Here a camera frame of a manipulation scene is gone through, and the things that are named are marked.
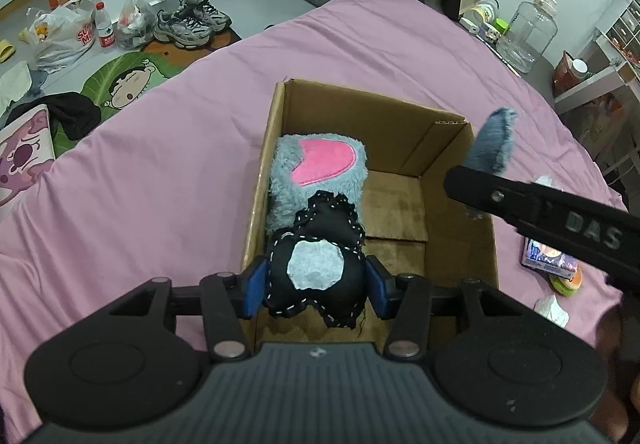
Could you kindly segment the person's right hand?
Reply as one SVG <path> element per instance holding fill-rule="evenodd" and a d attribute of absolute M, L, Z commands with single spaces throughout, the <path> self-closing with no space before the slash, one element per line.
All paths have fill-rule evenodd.
<path fill-rule="evenodd" d="M 639 375 L 630 378 L 620 360 L 623 316 L 620 307 L 606 312 L 597 328 L 596 350 L 608 365 L 606 387 L 591 422 L 613 442 L 622 442 L 631 423 L 630 409 L 639 410 Z"/>

